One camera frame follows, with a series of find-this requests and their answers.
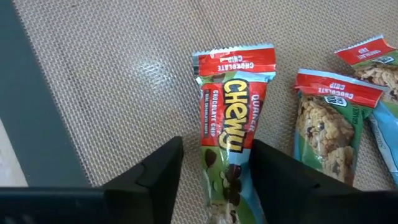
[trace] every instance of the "black plastic piece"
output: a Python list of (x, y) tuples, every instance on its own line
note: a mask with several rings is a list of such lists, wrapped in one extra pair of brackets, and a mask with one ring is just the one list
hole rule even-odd
[(13, 1), (0, 1), (0, 119), (31, 187), (88, 187)]
[(249, 162), (269, 224), (396, 223), (396, 191), (361, 192), (258, 140)]
[(169, 224), (182, 158), (174, 137), (101, 188), (1, 188), (0, 223)]

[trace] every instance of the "chocolate chip granola bar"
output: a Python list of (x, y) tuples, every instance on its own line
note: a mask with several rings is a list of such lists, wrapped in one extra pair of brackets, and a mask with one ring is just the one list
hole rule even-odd
[(300, 69), (300, 103), (294, 157), (352, 185), (363, 120), (376, 107), (384, 88), (330, 72)]
[(302, 97), (297, 125), (301, 135), (320, 156), (346, 146), (354, 135), (352, 125), (344, 116), (318, 96)]
[(358, 69), (355, 77), (380, 86), (388, 86), (383, 101), (398, 104), (398, 66), (375, 64)]
[(201, 163), (208, 223), (264, 223), (248, 166), (268, 83), (275, 77), (272, 44), (193, 54), (201, 88)]

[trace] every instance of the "beige mat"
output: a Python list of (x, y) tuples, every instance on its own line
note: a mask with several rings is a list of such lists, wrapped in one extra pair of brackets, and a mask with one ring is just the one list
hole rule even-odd
[[(351, 72), (333, 51), (376, 34), (398, 46), (398, 3), (379, 1), (15, 0), (93, 185), (175, 135), (185, 160), (174, 223), (203, 223), (195, 50), (269, 41), (277, 51), (257, 138), (291, 153), (299, 67)], [(355, 186), (392, 180), (366, 126)]]

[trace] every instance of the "quaker chewy granola bar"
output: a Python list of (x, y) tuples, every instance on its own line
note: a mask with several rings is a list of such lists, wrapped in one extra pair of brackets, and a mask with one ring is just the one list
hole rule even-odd
[(201, 86), (201, 151), (208, 223), (263, 224), (249, 155), (267, 84), (275, 77), (272, 44), (193, 54)]
[(336, 54), (355, 69), (355, 78), (386, 87), (369, 119), (378, 148), (398, 187), (398, 51), (379, 35)]
[(352, 185), (363, 120), (384, 88), (330, 72), (300, 69), (294, 157)]

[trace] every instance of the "textured mat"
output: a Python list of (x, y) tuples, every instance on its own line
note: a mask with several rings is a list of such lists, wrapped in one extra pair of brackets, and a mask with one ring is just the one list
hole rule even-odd
[[(398, 46), (398, 3), (354, 1), (15, 0), (92, 185), (133, 166), (175, 135), (186, 156), (174, 223), (203, 223), (195, 50), (275, 44), (257, 138), (292, 151), (299, 67), (352, 72), (333, 51), (384, 34)], [(392, 180), (365, 127), (355, 186)]]

